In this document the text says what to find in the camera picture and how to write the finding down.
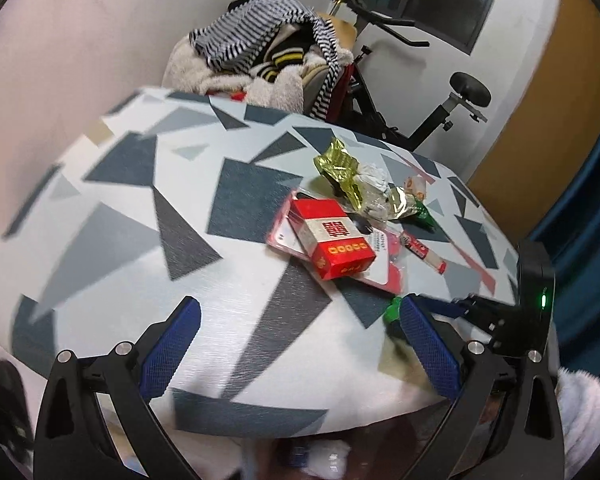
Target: geometric patterned tablecloth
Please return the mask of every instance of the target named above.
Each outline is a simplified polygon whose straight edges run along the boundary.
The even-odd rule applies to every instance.
[[[167,393],[163,424],[227,436],[361,426],[435,402],[400,364],[381,314],[391,296],[320,282],[264,244],[291,188],[320,182],[333,135],[391,181],[420,174],[440,228],[405,228],[448,261],[405,256],[403,292],[514,301],[517,255],[451,170],[305,116],[145,88],[45,175],[0,245],[0,345],[45,375],[58,351],[104,354],[185,295],[202,326]]]

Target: blue curtain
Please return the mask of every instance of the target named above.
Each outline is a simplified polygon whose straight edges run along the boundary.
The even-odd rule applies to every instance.
[[[544,243],[555,266],[562,365],[600,377],[600,137],[530,237]]]

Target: striped scarf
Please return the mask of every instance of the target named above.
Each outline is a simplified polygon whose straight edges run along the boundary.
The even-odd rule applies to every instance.
[[[331,22],[325,21],[297,0],[250,0],[224,13],[211,25],[189,35],[191,46],[204,57],[209,68],[249,73],[262,50],[276,37],[282,25],[311,23],[315,43],[329,67],[310,116],[325,120],[340,76],[338,40]]]

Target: pile of clothes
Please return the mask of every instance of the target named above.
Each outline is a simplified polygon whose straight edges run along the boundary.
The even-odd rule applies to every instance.
[[[325,120],[343,67],[352,63],[330,20],[301,2],[237,0],[178,42],[162,85]],[[319,87],[307,92],[315,80]]]

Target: red and white candy stick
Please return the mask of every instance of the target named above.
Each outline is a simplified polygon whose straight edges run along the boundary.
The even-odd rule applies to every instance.
[[[400,243],[419,257],[419,259],[424,260],[427,264],[436,269],[438,273],[443,274],[445,272],[446,261],[440,258],[440,256],[429,249],[415,236],[410,235],[407,231],[403,231],[400,235]]]

